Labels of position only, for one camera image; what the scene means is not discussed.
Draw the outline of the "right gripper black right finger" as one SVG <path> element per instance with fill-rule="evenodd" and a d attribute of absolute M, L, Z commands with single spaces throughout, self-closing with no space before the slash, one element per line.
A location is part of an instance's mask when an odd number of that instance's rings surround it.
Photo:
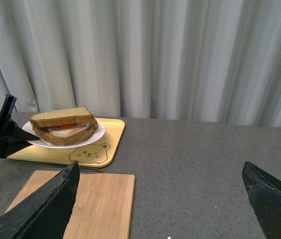
<path fill-rule="evenodd" d="M 281 239 L 281 181 L 249 161 L 242 179 L 264 236 Z"/>

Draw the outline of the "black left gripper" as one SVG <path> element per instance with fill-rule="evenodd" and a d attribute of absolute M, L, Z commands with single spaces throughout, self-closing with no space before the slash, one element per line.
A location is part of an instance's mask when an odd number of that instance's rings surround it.
<path fill-rule="evenodd" d="M 7 128 L 10 122 L 11 113 L 15 105 L 16 98 L 11 94 L 6 94 L 5 101 L 0 111 L 0 145 L 4 143 L 4 137 L 7 135 Z M 40 140 L 39 137 L 24 131 L 18 124 L 12 121 L 12 138 L 21 139 L 14 144 L 9 144 L 5 156 L 8 157 L 26 147 L 31 146 L 27 141 Z"/>

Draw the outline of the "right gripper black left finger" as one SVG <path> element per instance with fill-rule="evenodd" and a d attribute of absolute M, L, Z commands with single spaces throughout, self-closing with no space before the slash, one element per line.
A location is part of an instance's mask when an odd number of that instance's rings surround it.
<path fill-rule="evenodd" d="M 63 238 L 79 180 L 79 165 L 73 162 L 0 217 L 0 239 Z"/>

